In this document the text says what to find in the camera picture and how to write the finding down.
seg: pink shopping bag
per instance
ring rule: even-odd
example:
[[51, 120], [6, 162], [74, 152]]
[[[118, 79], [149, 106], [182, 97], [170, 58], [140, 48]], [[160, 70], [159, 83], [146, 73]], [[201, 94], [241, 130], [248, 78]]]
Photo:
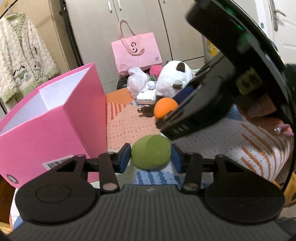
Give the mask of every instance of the pink shopping bag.
[[[93, 63], [37, 87], [0, 121], [0, 175], [12, 186], [77, 155], [107, 151], [106, 95]], [[91, 172], [89, 182], [99, 179]]]
[[[133, 36], [124, 38], [121, 25], [126, 23]], [[136, 35], [128, 22], [124, 19], [119, 23], [122, 39], [112, 42], [112, 49], [120, 75], [128, 74], [128, 70], [139, 67], [142, 70], [150, 68], [152, 65], [161, 64], [162, 59], [153, 33]]]

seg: white wardrobe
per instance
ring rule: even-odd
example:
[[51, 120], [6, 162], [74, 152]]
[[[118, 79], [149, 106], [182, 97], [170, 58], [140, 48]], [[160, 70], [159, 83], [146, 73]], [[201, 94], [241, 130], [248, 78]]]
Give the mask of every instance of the white wardrobe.
[[[194, 0], [66, 0], [67, 10], [84, 64], [94, 62], [105, 93], [119, 79], [111, 42], [119, 40], [119, 20], [136, 34], [153, 32], [163, 62], [185, 61], [192, 69], [204, 65], [202, 36], [185, 20]], [[122, 25], [124, 37], [130, 37]]]

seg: green ball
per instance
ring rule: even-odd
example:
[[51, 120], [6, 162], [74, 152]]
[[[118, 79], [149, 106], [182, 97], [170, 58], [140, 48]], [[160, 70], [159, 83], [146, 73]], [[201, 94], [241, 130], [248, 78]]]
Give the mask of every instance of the green ball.
[[161, 135], [140, 138], [131, 148], [131, 160], [139, 169], [157, 169], [169, 162], [170, 141]]

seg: finger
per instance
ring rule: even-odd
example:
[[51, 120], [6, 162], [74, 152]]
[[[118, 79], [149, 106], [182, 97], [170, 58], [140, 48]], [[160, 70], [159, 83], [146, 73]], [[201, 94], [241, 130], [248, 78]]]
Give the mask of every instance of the finger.
[[244, 117], [247, 117], [247, 109], [244, 109], [244, 108], [242, 108], [242, 107], [239, 107], [239, 106], [237, 106], [237, 111], [241, 114], [241, 115], [243, 115]]
[[275, 127], [275, 126], [281, 125], [281, 124], [284, 125], [284, 122], [281, 119], [276, 118], [276, 117], [263, 116], [263, 117], [255, 117], [255, 118], [250, 118], [250, 119], [253, 122], [256, 122], [256, 123], [259, 123], [259, 124], [262, 124], [262, 125], [272, 126], [272, 127]]
[[247, 112], [248, 117], [254, 118], [258, 116], [269, 115], [276, 111], [276, 107], [272, 103], [267, 93], [261, 96], [257, 103], [254, 104]]
[[294, 137], [294, 133], [293, 133], [290, 125], [288, 125], [288, 124], [280, 124], [280, 125], [277, 125], [276, 127], [281, 128], [281, 134], [280, 135], [282, 135], [284, 137], [287, 137], [287, 138]]

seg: fluffy white jacket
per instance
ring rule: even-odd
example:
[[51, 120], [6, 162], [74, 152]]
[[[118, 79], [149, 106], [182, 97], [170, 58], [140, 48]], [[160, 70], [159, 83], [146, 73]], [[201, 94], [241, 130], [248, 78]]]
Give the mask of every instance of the fluffy white jacket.
[[25, 14], [0, 20], [0, 97], [17, 102], [58, 74], [59, 70], [37, 29]]

